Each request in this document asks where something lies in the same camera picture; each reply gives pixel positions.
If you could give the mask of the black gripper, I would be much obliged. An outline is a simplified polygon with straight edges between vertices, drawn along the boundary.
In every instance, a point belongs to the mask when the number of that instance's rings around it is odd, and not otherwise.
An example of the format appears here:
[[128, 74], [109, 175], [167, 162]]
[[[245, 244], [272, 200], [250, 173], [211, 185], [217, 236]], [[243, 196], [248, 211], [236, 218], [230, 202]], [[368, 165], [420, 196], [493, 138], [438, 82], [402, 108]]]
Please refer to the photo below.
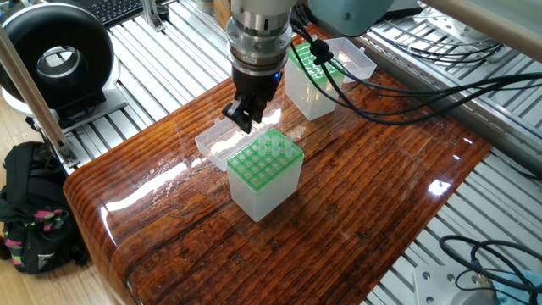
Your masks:
[[232, 81], [236, 92], [232, 103], [228, 103], [222, 114], [232, 120], [245, 133], [250, 133], [253, 123], [261, 123], [263, 111], [273, 100], [283, 77], [283, 71], [269, 75], [249, 75], [232, 67]]

